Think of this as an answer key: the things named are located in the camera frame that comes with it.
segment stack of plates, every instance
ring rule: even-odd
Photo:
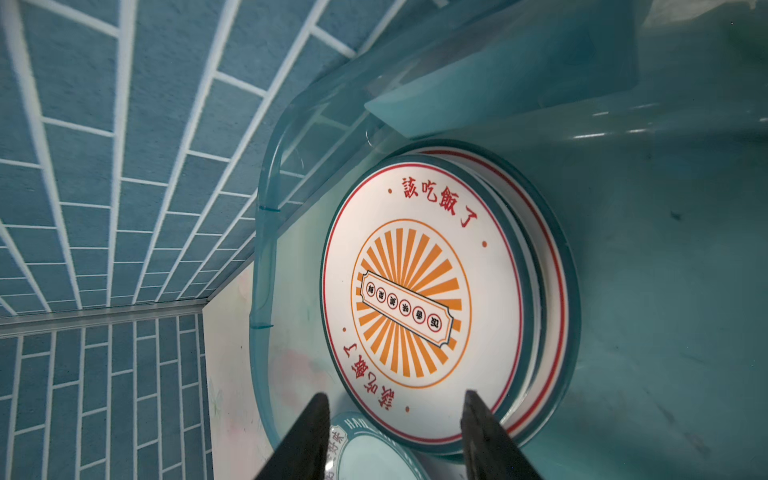
[[[462,449],[474,389],[518,443],[564,395],[578,290],[554,216],[502,159],[417,144],[363,175],[330,226],[323,326],[361,410],[404,445]]]

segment orange circle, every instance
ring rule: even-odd
[[[358,268],[358,265],[359,265],[360,256],[362,255],[362,249],[365,248],[365,246],[368,244],[369,240],[371,240],[371,237],[373,237],[373,235],[376,232],[381,230],[383,227],[386,227],[390,223],[395,223],[395,222],[400,222],[400,221],[418,223],[419,225],[423,225],[424,227],[427,227],[431,231],[437,233],[438,236],[440,238],[442,238],[442,240],[445,242],[445,244],[448,245],[448,248],[451,249],[451,252],[453,253],[453,257],[456,258],[456,262],[458,262],[458,267],[462,270],[462,275],[464,276],[464,282],[467,285],[467,297],[469,298],[469,318],[468,318],[468,322],[467,322],[467,324],[468,324],[468,326],[467,326],[467,340],[464,341],[464,349],[462,349],[462,354],[458,357],[458,360],[456,361],[456,364],[453,366],[453,368],[451,368],[451,370],[448,373],[446,373],[440,380],[438,380],[438,381],[436,381],[434,383],[430,383],[430,384],[424,385],[424,386],[411,386],[411,385],[406,385],[404,383],[400,383],[397,380],[395,380],[394,378],[392,378],[389,375],[387,375],[387,373],[384,370],[379,368],[379,365],[375,361],[373,361],[373,355],[368,353],[368,350],[366,349],[365,342],[363,342],[362,338],[360,338],[360,331],[358,331],[358,329],[357,329],[357,322],[356,322],[356,318],[355,318],[355,289],[354,288],[351,289],[352,290],[352,295],[349,296],[349,311],[352,314],[352,319],[353,319],[352,324],[355,326],[355,333],[357,333],[357,338],[360,340],[360,344],[362,345],[362,349],[366,353],[366,355],[368,355],[368,357],[372,360],[371,363],[376,367],[376,369],[379,370],[379,372],[381,372],[382,375],[384,375],[386,378],[392,380],[397,385],[406,387],[407,389],[426,389],[428,387],[438,385],[440,382],[442,382],[443,380],[445,380],[448,377],[450,377],[451,374],[453,373],[453,371],[456,370],[456,367],[459,365],[459,363],[462,362],[462,359],[464,358],[464,353],[467,351],[467,345],[469,345],[469,335],[472,332],[472,291],[469,289],[469,280],[467,280],[467,274],[464,271],[464,266],[462,265],[462,261],[458,258],[458,255],[456,255],[456,251],[453,250],[453,246],[450,244],[450,242],[447,241],[447,239],[442,235],[442,233],[438,232],[437,230],[435,230],[434,228],[430,227],[426,223],[424,223],[422,221],[419,221],[419,220],[413,220],[412,218],[398,218],[398,219],[395,219],[395,220],[391,220],[391,221],[389,221],[387,223],[384,223],[380,227],[376,228],[373,231],[373,233],[368,235],[368,238],[366,238],[366,241],[362,242],[362,247],[360,247],[360,252],[357,254],[357,258],[355,258],[355,266],[352,269],[352,285],[355,284],[355,272],[357,271],[357,268]]]

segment orange sunburst design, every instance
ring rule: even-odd
[[[403,320],[395,321],[395,316],[389,318],[394,313],[387,313],[390,310],[385,308],[383,300],[374,302],[372,292],[368,293],[367,303],[364,303],[362,296],[366,291],[362,282],[369,280],[363,280],[361,275],[365,276],[367,272],[394,284],[387,288],[403,288],[402,295],[396,294],[398,300],[405,297],[414,301],[421,297],[447,308],[449,317],[445,321],[448,324],[444,328],[449,329],[450,335],[442,337],[445,343],[434,343],[438,340],[428,339],[429,336],[414,330],[415,327],[403,324]],[[355,313],[355,328],[363,348],[387,378],[403,386],[424,388],[440,382],[453,371],[464,354],[469,337],[470,329],[462,331],[462,320],[471,319],[471,307],[469,311],[463,311],[471,301],[461,261],[440,233],[416,220],[394,220],[383,225],[362,245],[353,278],[358,279],[353,282],[353,304],[361,303],[370,308],[354,310],[358,312]],[[436,298],[447,293],[455,298]],[[453,312],[461,312],[462,320],[456,319]],[[423,321],[419,328],[425,329]]]

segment plate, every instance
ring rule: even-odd
[[[333,417],[328,436],[325,480],[428,480],[410,452],[356,412]]]
[[[460,452],[466,389],[500,420],[525,397],[538,331],[513,221],[474,175],[425,155],[382,162],[339,205],[326,340],[353,400],[404,445]]]
[[[509,205],[530,239],[544,288],[543,347],[528,394],[518,407],[506,412],[502,421],[515,442],[524,445],[556,410],[571,381],[578,355],[578,282],[565,237],[541,195],[497,155],[456,141],[420,142],[393,155],[414,153],[451,161],[478,175]]]

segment blue brick pattern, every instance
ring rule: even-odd
[[[4,2],[0,317],[209,296],[253,252],[261,164],[289,103],[445,3]],[[286,214],[364,100],[329,105],[297,139]]]
[[[213,480],[202,325],[0,339],[0,478]]]

